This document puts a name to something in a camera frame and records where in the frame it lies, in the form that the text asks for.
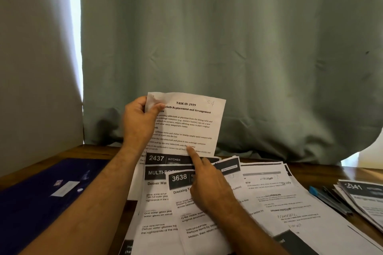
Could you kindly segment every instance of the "person's right hand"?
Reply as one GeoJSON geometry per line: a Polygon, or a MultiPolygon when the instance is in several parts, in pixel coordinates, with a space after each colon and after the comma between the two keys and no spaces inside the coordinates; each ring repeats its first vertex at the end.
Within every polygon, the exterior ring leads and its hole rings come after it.
{"type": "Polygon", "coordinates": [[[195,166],[190,193],[196,205],[214,217],[215,212],[223,212],[238,204],[222,172],[216,169],[207,158],[201,159],[191,146],[188,146],[186,150],[195,166]]]}

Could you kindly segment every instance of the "green curtain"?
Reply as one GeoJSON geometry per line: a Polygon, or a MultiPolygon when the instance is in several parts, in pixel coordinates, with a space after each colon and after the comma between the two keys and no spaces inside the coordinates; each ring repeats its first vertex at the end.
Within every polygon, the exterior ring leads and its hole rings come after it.
{"type": "Polygon", "coordinates": [[[151,91],[226,99],[220,154],[334,164],[381,131],[382,0],[81,2],[86,143],[151,91]]]}

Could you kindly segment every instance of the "person's left arm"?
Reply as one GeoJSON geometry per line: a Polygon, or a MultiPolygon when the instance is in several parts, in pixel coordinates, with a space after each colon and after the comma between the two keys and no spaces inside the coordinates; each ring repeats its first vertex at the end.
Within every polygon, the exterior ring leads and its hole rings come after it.
{"type": "Polygon", "coordinates": [[[156,104],[144,114],[146,97],[125,107],[124,144],[93,182],[22,255],[100,254],[108,252],[124,208],[135,166],[154,131],[156,104]]]}

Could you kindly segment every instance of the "forearm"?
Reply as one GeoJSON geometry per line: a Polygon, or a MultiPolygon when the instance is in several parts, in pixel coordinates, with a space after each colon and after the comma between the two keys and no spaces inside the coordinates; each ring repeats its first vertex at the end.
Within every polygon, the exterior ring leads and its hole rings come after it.
{"type": "Polygon", "coordinates": [[[237,202],[226,202],[210,213],[237,255],[288,255],[237,202]]]}
{"type": "Polygon", "coordinates": [[[106,254],[140,155],[122,148],[83,194],[21,254],[106,254]]]}

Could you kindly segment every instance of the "hand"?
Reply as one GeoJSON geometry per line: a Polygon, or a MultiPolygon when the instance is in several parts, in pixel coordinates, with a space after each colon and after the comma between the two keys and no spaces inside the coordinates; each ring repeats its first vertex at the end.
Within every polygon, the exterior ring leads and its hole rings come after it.
{"type": "Polygon", "coordinates": [[[191,146],[188,146],[186,150],[195,166],[190,193],[196,205],[205,213],[215,217],[239,204],[222,172],[216,169],[207,158],[200,159],[191,146]]]}
{"type": "Polygon", "coordinates": [[[124,113],[124,144],[122,147],[133,150],[138,156],[144,151],[154,132],[154,124],[158,113],[165,104],[155,104],[144,113],[146,96],[137,98],[125,106],[124,113]]]}

